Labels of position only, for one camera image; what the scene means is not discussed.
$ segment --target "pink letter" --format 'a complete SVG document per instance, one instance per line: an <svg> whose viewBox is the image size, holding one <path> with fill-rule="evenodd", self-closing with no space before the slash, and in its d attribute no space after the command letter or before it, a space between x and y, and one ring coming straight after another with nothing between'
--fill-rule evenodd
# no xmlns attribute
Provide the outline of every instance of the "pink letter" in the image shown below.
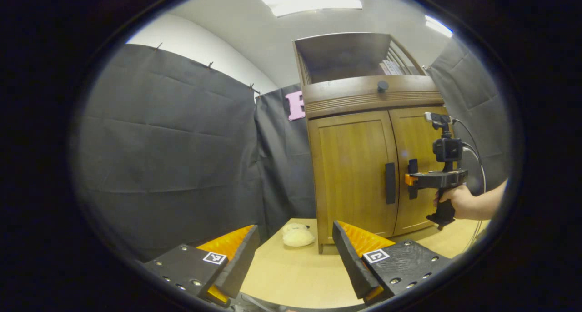
<svg viewBox="0 0 582 312"><path fill-rule="evenodd" d="M305 117L305 111L303 111L303 99L300 99L301 91L292 92L291 94L285 95L285 98L289 101L289 121L301 119Z"/></svg>

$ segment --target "stuffed animal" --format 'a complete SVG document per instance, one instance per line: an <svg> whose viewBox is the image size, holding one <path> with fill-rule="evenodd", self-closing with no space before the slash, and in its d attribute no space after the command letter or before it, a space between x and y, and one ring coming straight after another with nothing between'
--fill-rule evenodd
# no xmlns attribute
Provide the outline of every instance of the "stuffed animal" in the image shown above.
<svg viewBox="0 0 582 312"><path fill-rule="evenodd" d="M288 223L283 226L283 244L292 247L307 246L316 241L306 225Z"/></svg>

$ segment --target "gray curtain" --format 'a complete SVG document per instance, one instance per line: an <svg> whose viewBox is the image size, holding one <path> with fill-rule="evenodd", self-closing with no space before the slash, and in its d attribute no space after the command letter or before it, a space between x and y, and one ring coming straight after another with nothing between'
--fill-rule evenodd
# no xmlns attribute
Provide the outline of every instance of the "gray curtain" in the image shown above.
<svg viewBox="0 0 582 312"><path fill-rule="evenodd" d="M487 190L493 189L509 175L511 165L511 124L507 103L486 66L459 40L453 39L428 68L450 115L460 119L471 131L476 143L460 124L453 126L457 138L477 149L486 173ZM472 155L464 154L460 163L469 169L468 187L473 194L482 193L482 176Z"/></svg>
<svg viewBox="0 0 582 312"><path fill-rule="evenodd" d="M237 80L125 45L77 120L83 202L144 261L250 224L265 239L253 115Z"/></svg>
<svg viewBox="0 0 582 312"><path fill-rule="evenodd" d="M259 169L270 235L292 217L316 217L307 122L305 118L289 121L285 99L286 94L300 90L299 84L287 86L256 100Z"/></svg>

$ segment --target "fluorescent light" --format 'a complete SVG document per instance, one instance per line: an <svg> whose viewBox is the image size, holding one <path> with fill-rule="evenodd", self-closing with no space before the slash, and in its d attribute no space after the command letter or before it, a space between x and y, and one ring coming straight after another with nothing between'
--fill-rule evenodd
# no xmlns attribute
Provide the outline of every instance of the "fluorescent light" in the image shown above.
<svg viewBox="0 0 582 312"><path fill-rule="evenodd" d="M360 0L262 0L275 16L321 9L360 9Z"/></svg>
<svg viewBox="0 0 582 312"><path fill-rule="evenodd" d="M426 26L428 26L428 28L436 30L436 31L440 32L441 34L447 36L448 38L453 36L453 32L449 28L444 26L444 24L440 23L439 21L435 20L434 18L431 18L428 15L425 15L424 17L426 18Z"/></svg>

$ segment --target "human arm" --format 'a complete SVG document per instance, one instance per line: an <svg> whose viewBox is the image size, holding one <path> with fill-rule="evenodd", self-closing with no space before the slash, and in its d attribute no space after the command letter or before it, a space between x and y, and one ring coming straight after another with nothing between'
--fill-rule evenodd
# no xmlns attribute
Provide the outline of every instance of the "human arm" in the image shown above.
<svg viewBox="0 0 582 312"><path fill-rule="evenodd" d="M455 208L456 219L489 220L497 211L507 179L497 188L479 196L473 196L467 186L461 185L443 193L440 202L451 200ZM435 194L433 205L437 206L438 192Z"/></svg>

